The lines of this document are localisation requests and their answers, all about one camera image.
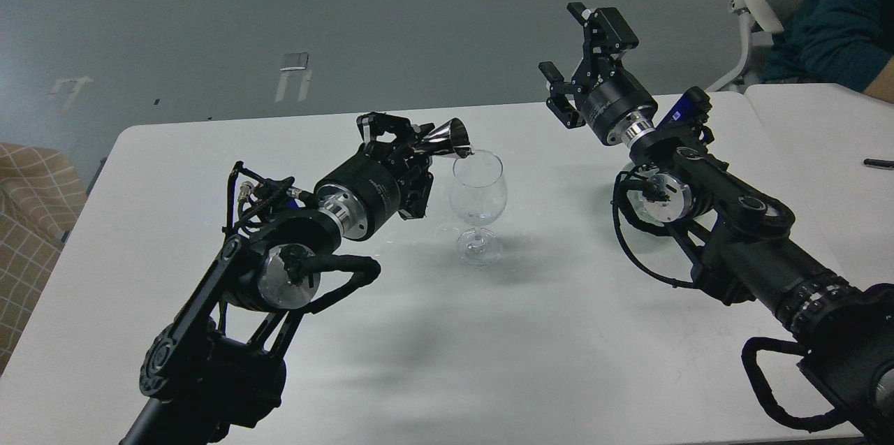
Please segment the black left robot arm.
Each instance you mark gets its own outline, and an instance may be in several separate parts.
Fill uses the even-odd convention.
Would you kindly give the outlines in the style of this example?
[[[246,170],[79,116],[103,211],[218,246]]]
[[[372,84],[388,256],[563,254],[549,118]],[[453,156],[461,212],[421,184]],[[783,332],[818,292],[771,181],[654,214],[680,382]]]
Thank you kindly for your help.
[[[138,387],[148,401],[122,443],[217,443],[280,407],[304,316],[380,275],[371,257],[337,254],[342,241],[370,239],[394,214],[422,218],[434,156],[473,152],[457,118],[416,126],[370,112],[356,124],[358,151],[311,190],[235,163],[221,250],[147,350]]]

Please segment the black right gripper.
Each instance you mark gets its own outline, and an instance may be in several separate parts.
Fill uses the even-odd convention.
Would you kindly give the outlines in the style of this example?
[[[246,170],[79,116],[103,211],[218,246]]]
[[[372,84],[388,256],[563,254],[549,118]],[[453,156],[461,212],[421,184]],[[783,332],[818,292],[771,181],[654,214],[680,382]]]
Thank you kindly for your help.
[[[583,28],[584,59],[572,83],[565,81],[552,61],[538,64],[549,89],[545,104],[566,128],[587,124],[606,146],[632,146],[654,129],[652,117],[658,110],[652,95],[620,61],[638,47],[639,38],[617,8],[587,8],[571,2],[567,10]]]

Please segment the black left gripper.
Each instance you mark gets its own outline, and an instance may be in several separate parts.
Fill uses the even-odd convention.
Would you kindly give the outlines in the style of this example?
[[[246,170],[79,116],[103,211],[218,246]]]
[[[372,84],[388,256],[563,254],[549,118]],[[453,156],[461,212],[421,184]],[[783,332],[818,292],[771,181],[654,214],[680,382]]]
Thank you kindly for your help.
[[[394,214],[404,220],[427,213],[433,159],[412,147],[434,130],[409,118],[370,112],[356,119],[363,143],[347,161],[318,181],[319,209],[335,218],[343,238],[364,241]],[[377,138],[392,133],[386,143]]]

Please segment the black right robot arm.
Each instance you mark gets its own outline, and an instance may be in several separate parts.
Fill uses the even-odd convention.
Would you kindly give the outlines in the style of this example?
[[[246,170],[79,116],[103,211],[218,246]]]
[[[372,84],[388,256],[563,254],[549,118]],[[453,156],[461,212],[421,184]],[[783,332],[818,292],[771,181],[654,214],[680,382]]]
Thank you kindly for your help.
[[[613,228],[639,270],[724,305],[762,302],[791,341],[753,337],[741,360],[764,413],[794,430],[852,423],[872,444],[891,444],[892,286],[860,290],[791,240],[794,212],[728,171],[709,152],[712,102],[685,91],[660,122],[657,102],[625,69],[639,40],[616,8],[571,2],[583,57],[566,80],[550,61],[539,70],[547,107],[567,128],[588,126],[606,146],[625,145],[630,166],[612,189]],[[792,416],[780,406],[758,353],[797,356],[798,368],[831,410]]]

